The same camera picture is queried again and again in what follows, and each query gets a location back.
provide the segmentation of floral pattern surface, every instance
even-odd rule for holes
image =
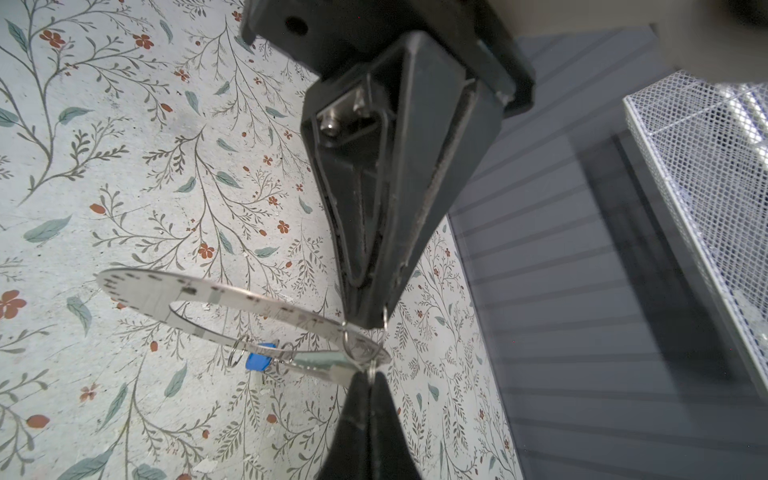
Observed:
[[[313,478],[345,392],[143,317],[111,266],[183,272],[340,318],[298,133],[314,77],[237,36],[238,0],[8,0],[0,36],[0,475]],[[249,313],[200,324],[327,345]],[[387,378],[424,478],[522,478],[443,221],[392,315]]]

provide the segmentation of blue plastic piece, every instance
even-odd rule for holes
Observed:
[[[274,343],[260,343],[259,346],[269,346],[271,348],[277,347]],[[248,360],[245,362],[245,368],[248,370],[256,370],[257,372],[263,372],[272,363],[271,356],[259,355],[258,353],[251,353],[248,356]]]

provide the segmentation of red flower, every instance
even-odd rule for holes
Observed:
[[[149,35],[142,35],[141,37],[139,35],[134,35],[134,38],[136,39],[136,46],[138,47],[144,47],[147,50],[154,47],[154,43],[150,41]]]
[[[2,300],[0,300],[0,319],[12,319],[18,313],[18,309],[27,304],[24,300],[16,298],[17,296],[18,290],[9,290],[2,294]]]
[[[27,427],[30,429],[42,429],[51,419],[45,415],[33,415],[27,419]]]
[[[214,258],[214,248],[213,247],[209,247],[207,243],[201,244],[200,245],[200,249],[197,252],[204,259],[206,259],[206,258]]]
[[[51,44],[53,48],[61,48],[64,46],[66,41],[61,39],[61,35],[56,33],[55,31],[51,32],[50,30],[44,30],[40,34],[40,38]]]
[[[185,72],[184,70],[181,70],[181,69],[178,70],[178,71],[175,71],[174,75],[176,75],[177,77],[181,78],[181,81],[187,81],[187,79],[190,77],[190,75],[187,72]]]
[[[87,386],[81,388],[80,391],[83,392],[83,394],[80,395],[80,401],[93,400],[96,396],[96,387],[98,387],[98,384],[94,383],[91,385],[91,388],[88,388]]]

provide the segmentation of gray slatted panel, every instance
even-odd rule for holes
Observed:
[[[764,478],[768,406],[713,340],[642,160],[611,140],[621,97],[670,73],[652,32],[520,46],[537,104],[505,122],[450,218],[526,478]],[[647,198],[624,194],[626,161]]]

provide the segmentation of white metal basket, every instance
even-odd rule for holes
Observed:
[[[765,394],[768,84],[708,84],[679,71],[627,96],[624,106],[677,228]]]

